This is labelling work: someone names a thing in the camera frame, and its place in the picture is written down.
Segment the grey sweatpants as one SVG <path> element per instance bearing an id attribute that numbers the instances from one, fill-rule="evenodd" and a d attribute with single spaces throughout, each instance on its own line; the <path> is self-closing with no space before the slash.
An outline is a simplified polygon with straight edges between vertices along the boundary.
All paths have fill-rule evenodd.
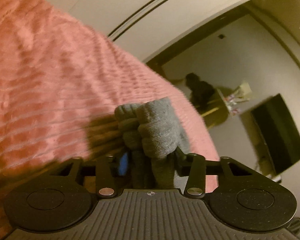
<path id="1" fill-rule="evenodd" d="M 187 177 L 175 170 L 172 153 L 176 148 L 189 153 L 190 142 L 170 99 L 118 106 L 115 118 L 132 152 L 137 187 L 142 189 L 154 182 L 159 189 L 184 190 Z"/>

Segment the round yellow side table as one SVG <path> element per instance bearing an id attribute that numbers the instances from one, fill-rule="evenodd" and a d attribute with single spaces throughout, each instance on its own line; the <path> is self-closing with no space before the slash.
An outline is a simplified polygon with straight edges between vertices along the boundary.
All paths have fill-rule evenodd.
<path id="1" fill-rule="evenodd" d="M 226 122 L 230 116 L 225 97 L 219 88 L 211 96 L 210 101 L 204 108 L 199 108 L 198 113 L 205 122 L 207 129 L 219 126 Z"/>

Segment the black cloth on table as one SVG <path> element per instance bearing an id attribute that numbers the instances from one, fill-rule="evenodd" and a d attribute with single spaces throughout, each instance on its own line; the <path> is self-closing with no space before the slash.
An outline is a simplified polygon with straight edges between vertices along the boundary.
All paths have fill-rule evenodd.
<path id="1" fill-rule="evenodd" d="M 214 87 L 200 79 L 200 77 L 194 73 L 186 75 L 185 85 L 191 91 L 190 102 L 195 108 L 205 109 L 211 96 L 215 93 Z"/>

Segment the pink ribbed bed blanket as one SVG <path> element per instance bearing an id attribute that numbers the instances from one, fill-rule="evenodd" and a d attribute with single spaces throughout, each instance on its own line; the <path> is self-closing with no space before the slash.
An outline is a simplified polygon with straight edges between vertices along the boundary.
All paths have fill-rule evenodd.
<path id="1" fill-rule="evenodd" d="M 46 0 L 0 0 L 0 239 L 11 189 L 69 158 L 119 153 L 115 108 L 165 97 L 190 151 L 218 160 L 202 118 L 156 72 Z"/>

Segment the white wardrobe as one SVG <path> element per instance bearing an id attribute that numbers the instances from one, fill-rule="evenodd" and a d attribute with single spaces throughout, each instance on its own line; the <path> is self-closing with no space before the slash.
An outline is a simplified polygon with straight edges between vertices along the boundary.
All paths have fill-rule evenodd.
<path id="1" fill-rule="evenodd" d="M 47 0 L 147 61 L 174 42 L 250 0 Z M 300 22 L 300 0 L 257 0 Z"/>

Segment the black wall television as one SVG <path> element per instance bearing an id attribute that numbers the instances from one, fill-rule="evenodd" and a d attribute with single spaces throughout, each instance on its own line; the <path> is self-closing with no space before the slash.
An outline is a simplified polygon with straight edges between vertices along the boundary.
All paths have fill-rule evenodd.
<path id="1" fill-rule="evenodd" d="M 300 133 L 281 94 L 251 111 L 276 174 L 300 161 Z"/>

